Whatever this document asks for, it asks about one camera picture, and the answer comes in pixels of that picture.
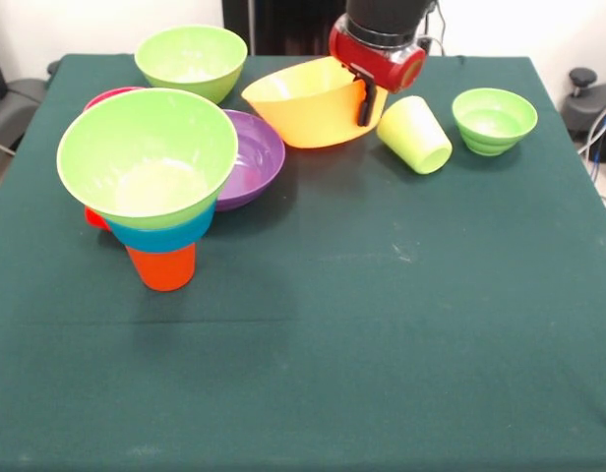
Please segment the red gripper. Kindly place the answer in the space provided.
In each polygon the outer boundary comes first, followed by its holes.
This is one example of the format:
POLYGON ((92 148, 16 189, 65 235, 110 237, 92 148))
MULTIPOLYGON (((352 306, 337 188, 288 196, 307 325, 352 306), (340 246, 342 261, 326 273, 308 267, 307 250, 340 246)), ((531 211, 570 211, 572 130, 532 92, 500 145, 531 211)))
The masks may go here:
POLYGON ((357 33, 370 39, 387 40, 394 36, 363 29, 347 14, 336 20, 330 33, 331 55, 355 74, 354 81, 364 84, 364 98, 359 105, 356 122, 359 127, 367 127, 377 97, 376 85, 391 93, 409 88, 425 64, 426 53, 415 39, 398 46, 381 47, 362 40, 357 33))

